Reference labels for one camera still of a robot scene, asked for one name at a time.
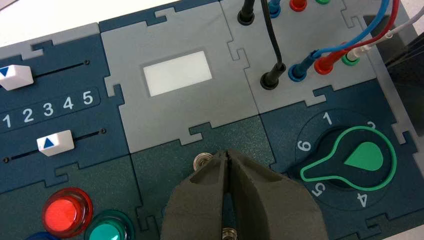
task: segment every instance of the dial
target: dial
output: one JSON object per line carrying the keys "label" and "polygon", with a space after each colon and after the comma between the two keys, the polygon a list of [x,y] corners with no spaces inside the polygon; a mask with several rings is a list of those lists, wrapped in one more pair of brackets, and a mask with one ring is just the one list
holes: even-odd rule
{"label": "dial", "polygon": [[312,117],[295,143],[289,174],[322,203],[360,210],[377,203],[396,172],[396,153],[378,126],[357,112],[331,109]]}

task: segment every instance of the black cable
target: black cable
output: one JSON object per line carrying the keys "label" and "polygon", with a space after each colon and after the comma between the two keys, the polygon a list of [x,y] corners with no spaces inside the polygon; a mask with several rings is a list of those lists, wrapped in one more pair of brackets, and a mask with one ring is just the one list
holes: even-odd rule
{"label": "black cable", "polygon": [[276,39],[276,34],[274,33],[273,23],[271,22],[270,10],[268,8],[268,1],[260,0],[260,3],[262,4],[262,12],[265,18],[266,30],[268,31],[269,40],[271,40],[275,56],[277,57],[277,68],[280,70],[283,66],[283,56],[280,52],[280,47]]}

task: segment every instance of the number 5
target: number 5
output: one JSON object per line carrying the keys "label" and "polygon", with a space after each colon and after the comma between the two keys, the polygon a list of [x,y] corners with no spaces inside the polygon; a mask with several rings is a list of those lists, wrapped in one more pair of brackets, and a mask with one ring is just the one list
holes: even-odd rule
{"label": "number 5", "polygon": [[89,94],[91,94],[92,91],[86,91],[82,94],[82,99],[84,100],[85,105],[90,105],[93,103],[93,97]]}

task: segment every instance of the black object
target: black object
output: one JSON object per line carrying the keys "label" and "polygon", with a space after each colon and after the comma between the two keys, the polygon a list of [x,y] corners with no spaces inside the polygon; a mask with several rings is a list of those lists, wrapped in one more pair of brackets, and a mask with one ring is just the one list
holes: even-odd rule
{"label": "black object", "polygon": [[245,0],[243,7],[238,12],[237,20],[241,25],[248,26],[253,23],[255,14],[253,13],[253,5],[255,0]]}
{"label": "black object", "polygon": [[226,192],[240,239],[328,239],[321,211],[304,186],[232,149],[214,155],[174,189],[161,239],[221,239]]}
{"label": "black object", "polygon": [[416,133],[424,136],[424,33],[390,58],[386,66]]}
{"label": "black object", "polygon": [[[273,90],[278,86],[279,77],[286,71],[286,65],[283,63],[283,56],[278,45],[276,35],[273,29],[273,23],[271,22],[270,9],[268,7],[267,0],[260,0],[262,5],[263,17],[265,18],[266,30],[268,31],[269,40],[271,41],[272,48],[274,49],[277,63],[274,65],[271,71],[265,73],[260,78],[260,85],[266,90]],[[248,26],[253,23],[255,15],[253,13],[253,6],[255,0],[245,0],[243,7],[238,12],[238,22],[244,26]]]}
{"label": "black object", "polygon": [[260,78],[260,85],[266,90],[273,90],[278,86],[279,77],[286,71],[286,65],[283,63],[278,67],[278,63],[274,65],[271,71],[264,73]]}

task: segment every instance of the puzzle-piece panel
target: puzzle-piece panel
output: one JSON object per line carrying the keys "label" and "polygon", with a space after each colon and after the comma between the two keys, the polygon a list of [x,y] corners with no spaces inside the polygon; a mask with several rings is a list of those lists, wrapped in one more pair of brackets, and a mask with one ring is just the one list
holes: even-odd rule
{"label": "puzzle-piece panel", "polygon": [[142,239],[159,239],[164,208],[172,190],[193,173],[193,160],[198,154],[236,149],[265,166],[274,162],[259,116],[214,129],[202,124],[190,132],[202,133],[203,140],[184,146],[172,141],[131,155],[143,202],[143,207],[138,209]]}
{"label": "puzzle-piece panel", "polygon": [[[0,208],[0,239],[23,240],[44,232],[41,216],[45,202],[54,192],[68,187],[80,188],[89,195],[94,216],[109,209],[125,213],[135,227],[134,239],[142,239],[136,213],[142,204],[129,156],[84,169],[72,164],[58,169],[56,174],[64,176],[67,182],[51,187],[38,182],[0,194],[0,203],[7,206]],[[67,239],[83,240],[84,234]]]}
{"label": "puzzle-piece panel", "polygon": [[[392,220],[424,208],[424,194],[420,191],[424,179],[413,158],[413,153],[417,151],[414,141],[405,133],[405,143],[398,142],[392,130],[396,120],[379,82],[371,80],[337,91],[325,87],[315,90],[314,94],[324,95],[327,101],[309,107],[300,102],[261,115],[276,160],[271,165],[272,169],[280,173],[287,172],[293,165],[309,158],[311,153],[298,141],[308,142],[312,151],[320,143],[320,137],[329,130],[357,125],[375,126],[386,135],[394,146],[399,163],[389,185],[376,191],[341,190],[333,182],[321,182],[325,190],[316,199],[330,239],[339,239],[352,233],[357,233],[361,239],[378,235],[380,228],[368,227],[367,219],[386,214]],[[315,119],[320,120],[321,124],[316,123]],[[305,184],[311,194],[319,189],[316,184]],[[361,205],[357,194],[367,194],[365,206]]]}
{"label": "puzzle-piece panel", "polygon": [[97,23],[91,23],[84,26],[75,27],[50,35],[34,38],[27,41],[22,41],[8,46],[3,46],[0,48],[0,59],[9,58],[17,55],[21,55],[23,60],[40,57],[44,54],[43,50],[34,49],[32,47],[33,45],[47,41],[52,41],[53,45],[58,45],[99,33],[100,30],[99,25]]}
{"label": "puzzle-piece panel", "polygon": [[[260,78],[271,70],[277,60],[270,44],[260,4],[254,6],[256,17],[251,25],[243,26],[238,22],[237,13],[243,2],[243,0],[223,0],[220,4],[234,37],[234,41],[228,44],[230,49],[234,51],[242,48],[246,52],[250,66],[245,72],[260,113],[301,101],[305,101],[307,106],[321,103],[326,100],[325,97],[314,96],[313,90],[329,85],[338,90],[375,78],[368,58],[362,57],[354,67],[339,61],[328,75],[320,75],[311,67],[302,82],[290,80],[285,72],[279,78],[279,84],[275,89],[272,91],[263,89]],[[337,46],[362,31],[360,26],[346,27],[340,14],[343,8],[341,1],[330,1],[325,5],[308,1],[304,11],[295,12],[289,7],[289,1],[281,3],[281,14],[272,19],[272,25],[287,68],[300,63],[313,50]]]}
{"label": "puzzle-piece panel", "polygon": [[166,16],[155,16],[155,12],[174,8],[175,12],[180,12],[183,10],[195,8],[198,6],[202,6],[205,4],[217,2],[219,0],[179,0],[175,2],[171,2],[165,5],[160,5],[156,7],[152,7],[146,10],[137,11],[133,13],[129,13],[126,15],[114,17],[111,19],[107,19],[98,23],[100,31],[106,32],[118,28],[122,28],[131,24],[140,23],[146,21],[148,26],[159,24],[167,21]]}
{"label": "puzzle-piece panel", "polygon": [[[109,75],[99,34],[52,45],[32,46],[44,55],[22,60],[14,56],[0,66],[30,66],[34,83],[6,91],[0,88],[0,193],[45,181],[66,179],[55,169],[72,163],[85,168],[129,153],[118,105],[124,103],[119,86],[108,97]],[[47,157],[37,139],[70,130],[75,149]]]}
{"label": "puzzle-piece panel", "polygon": [[[125,104],[119,110],[131,153],[177,139],[189,144],[202,139],[189,133],[191,127],[210,123],[216,128],[258,114],[243,72],[248,63],[242,50],[238,60],[229,52],[232,36],[218,2],[156,15],[168,21],[151,26],[140,22],[101,34],[111,74],[105,83],[109,96],[115,84],[122,87]],[[151,96],[145,67],[199,52],[212,79]]]}

